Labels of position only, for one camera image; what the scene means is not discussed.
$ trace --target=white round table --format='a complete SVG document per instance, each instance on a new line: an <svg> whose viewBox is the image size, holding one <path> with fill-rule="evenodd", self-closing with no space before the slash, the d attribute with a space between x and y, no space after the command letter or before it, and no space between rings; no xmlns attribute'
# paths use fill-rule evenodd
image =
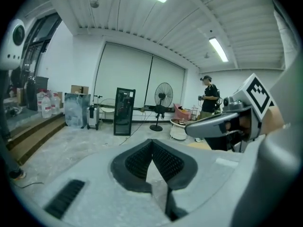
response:
<svg viewBox="0 0 303 227"><path fill-rule="evenodd" d="M170 119L170 122L173 124L170 129L170 139L185 140L187 135L184 128L188 121L182 119Z"/></svg>

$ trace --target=white blind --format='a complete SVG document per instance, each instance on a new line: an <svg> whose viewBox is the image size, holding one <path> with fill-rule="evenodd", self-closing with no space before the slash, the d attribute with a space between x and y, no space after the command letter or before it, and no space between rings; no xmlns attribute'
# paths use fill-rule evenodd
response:
<svg viewBox="0 0 303 227"><path fill-rule="evenodd" d="M135 89L134 107L143 107L152 55L106 44L100 61L95 95L116 98L117 87Z"/></svg>
<svg viewBox="0 0 303 227"><path fill-rule="evenodd" d="M179 104L182 96L184 71L183 68L154 56L145 104L155 105L156 89L163 82L170 84L173 90L173 99L170 107L173 106L173 103Z"/></svg>

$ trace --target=cardboard box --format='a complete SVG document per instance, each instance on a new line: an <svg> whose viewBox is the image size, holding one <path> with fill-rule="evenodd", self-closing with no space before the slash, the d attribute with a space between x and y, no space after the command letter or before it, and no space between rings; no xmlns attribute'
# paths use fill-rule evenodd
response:
<svg viewBox="0 0 303 227"><path fill-rule="evenodd" d="M18 103L18 105L20 105L20 106L23 106L23 104L24 104L23 95L24 95L24 90L23 90L23 88L17 88L17 103Z"/></svg>
<svg viewBox="0 0 303 227"><path fill-rule="evenodd" d="M89 87L72 85L71 86L71 93L88 94L89 93Z"/></svg>
<svg viewBox="0 0 303 227"><path fill-rule="evenodd" d="M60 98L60 104L59 104L59 107L60 107L60 108L63 108L62 92L57 92L57 94L58 94L58 97Z"/></svg>

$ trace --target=stairs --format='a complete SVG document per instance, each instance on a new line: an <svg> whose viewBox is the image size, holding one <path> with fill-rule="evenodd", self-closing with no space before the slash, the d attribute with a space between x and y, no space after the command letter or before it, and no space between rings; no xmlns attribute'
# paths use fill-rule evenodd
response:
<svg viewBox="0 0 303 227"><path fill-rule="evenodd" d="M7 148L13 158L23 165L49 138L65 126L64 115L39 119L11 132L12 141Z"/></svg>

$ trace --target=suitcase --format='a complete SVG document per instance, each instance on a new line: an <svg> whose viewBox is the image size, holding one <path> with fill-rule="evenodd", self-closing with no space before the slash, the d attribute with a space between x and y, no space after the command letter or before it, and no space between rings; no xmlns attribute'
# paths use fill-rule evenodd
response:
<svg viewBox="0 0 303 227"><path fill-rule="evenodd" d="M94 105L90 105L87 108L87 129L89 130L90 128L95 128L98 130L99 128L99 113L100 113L100 107L99 103Z"/></svg>

